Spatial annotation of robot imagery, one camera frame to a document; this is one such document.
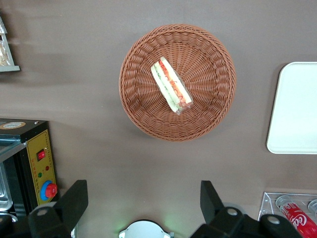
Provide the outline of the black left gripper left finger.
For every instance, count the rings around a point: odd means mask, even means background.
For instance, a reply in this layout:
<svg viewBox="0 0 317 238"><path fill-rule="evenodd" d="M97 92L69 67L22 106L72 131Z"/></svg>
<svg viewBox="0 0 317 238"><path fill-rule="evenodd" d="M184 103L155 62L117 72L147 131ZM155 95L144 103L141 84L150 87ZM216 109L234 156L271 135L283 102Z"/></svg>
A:
<svg viewBox="0 0 317 238"><path fill-rule="evenodd" d="M77 180L53 205L35 209L28 216L33 238L70 238L88 207L86 180Z"/></svg>

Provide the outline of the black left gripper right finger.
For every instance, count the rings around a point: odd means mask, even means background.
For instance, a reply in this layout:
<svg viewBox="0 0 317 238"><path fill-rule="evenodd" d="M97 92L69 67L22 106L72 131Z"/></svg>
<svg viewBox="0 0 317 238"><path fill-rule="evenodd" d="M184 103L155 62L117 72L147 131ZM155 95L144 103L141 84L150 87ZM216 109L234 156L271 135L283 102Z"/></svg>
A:
<svg viewBox="0 0 317 238"><path fill-rule="evenodd" d="M193 238L300 238L301 235L279 215L264 215L259 221L239 209L225 206L211 181L201 181L200 208L205 220Z"/></svg>

